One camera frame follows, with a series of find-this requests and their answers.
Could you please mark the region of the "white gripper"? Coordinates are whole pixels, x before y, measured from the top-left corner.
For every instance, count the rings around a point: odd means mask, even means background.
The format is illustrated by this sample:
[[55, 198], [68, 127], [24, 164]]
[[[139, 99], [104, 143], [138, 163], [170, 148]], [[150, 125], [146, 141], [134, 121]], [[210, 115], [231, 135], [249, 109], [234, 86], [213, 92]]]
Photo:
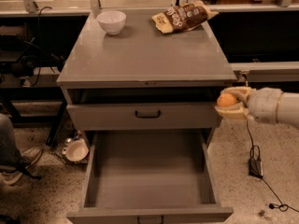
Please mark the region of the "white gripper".
[[243, 104], [247, 104], [249, 110], [244, 106], [237, 108], [215, 106], [217, 113], [224, 119], [254, 119], [260, 123], [276, 124], [278, 100], [283, 94], [281, 89], [262, 88], [255, 90], [247, 86], [225, 88], [221, 94], [230, 93]]

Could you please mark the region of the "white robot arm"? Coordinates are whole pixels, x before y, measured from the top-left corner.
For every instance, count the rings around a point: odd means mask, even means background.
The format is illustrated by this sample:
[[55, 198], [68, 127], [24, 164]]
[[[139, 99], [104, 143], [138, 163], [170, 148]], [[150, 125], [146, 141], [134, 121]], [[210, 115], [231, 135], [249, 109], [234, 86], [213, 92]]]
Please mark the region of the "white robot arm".
[[281, 89], [226, 88], [221, 91], [215, 110], [226, 119], [252, 119], [299, 128], [299, 94]]

